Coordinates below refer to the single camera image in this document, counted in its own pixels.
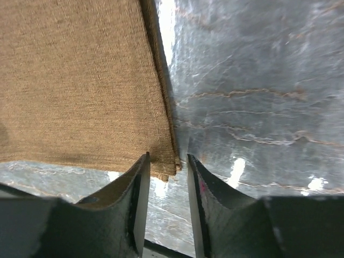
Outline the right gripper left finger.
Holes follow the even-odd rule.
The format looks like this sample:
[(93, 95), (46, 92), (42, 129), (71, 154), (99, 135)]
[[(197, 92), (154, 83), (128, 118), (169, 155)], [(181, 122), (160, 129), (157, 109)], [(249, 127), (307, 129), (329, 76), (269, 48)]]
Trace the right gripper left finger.
[(144, 154), (75, 204), (2, 184), (1, 257), (141, 257), (150, 170)]

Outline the brown cloth napkin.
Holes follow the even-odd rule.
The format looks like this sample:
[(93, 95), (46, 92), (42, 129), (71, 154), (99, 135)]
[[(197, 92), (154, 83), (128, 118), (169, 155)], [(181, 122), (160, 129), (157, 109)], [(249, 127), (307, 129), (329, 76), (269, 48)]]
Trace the brown cloth napkin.
[(180, 167), (154, 1), (1, 1), (1, 161)]

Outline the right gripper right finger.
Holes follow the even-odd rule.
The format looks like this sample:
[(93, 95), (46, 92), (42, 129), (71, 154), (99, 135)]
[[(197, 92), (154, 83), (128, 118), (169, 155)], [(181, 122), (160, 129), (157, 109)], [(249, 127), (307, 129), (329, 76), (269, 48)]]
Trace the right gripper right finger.
[(342, 195), (256, 199), (187, 160), (197, 257), (343, 257)]

